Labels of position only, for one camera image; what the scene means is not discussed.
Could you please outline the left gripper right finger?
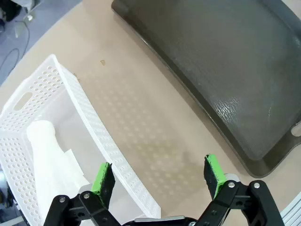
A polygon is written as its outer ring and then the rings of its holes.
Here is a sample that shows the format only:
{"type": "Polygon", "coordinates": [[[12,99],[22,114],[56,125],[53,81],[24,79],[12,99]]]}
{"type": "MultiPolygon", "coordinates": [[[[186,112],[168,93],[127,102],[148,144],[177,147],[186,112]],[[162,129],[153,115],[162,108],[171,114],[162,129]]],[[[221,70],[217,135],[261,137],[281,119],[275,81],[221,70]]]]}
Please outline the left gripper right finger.
{"type": "Polygon", "coordinates": [[[204,179],[212,201],[197,220],[197,226],[221,226],[231,210],[241,210],[249,226],[281,226],[282,217],[262,180],[249,185],[227,179],[215,155],[204,162],[204,179]]]}

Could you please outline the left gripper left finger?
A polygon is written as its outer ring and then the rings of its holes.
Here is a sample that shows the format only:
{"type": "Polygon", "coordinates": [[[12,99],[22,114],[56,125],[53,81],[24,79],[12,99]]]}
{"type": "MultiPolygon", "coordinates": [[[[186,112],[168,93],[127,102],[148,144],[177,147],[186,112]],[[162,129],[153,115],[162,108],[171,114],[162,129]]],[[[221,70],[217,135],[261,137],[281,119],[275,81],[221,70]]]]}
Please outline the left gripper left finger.
{"type": "Polygon", "coordinates": [[[79,226],[91,220],[95,226],[119,226],[120,223],[109,211],[115,177],[112,164],[102,163],[90,190],[75,197],[56,196],[49,208],[45,226],[79,226]]]}

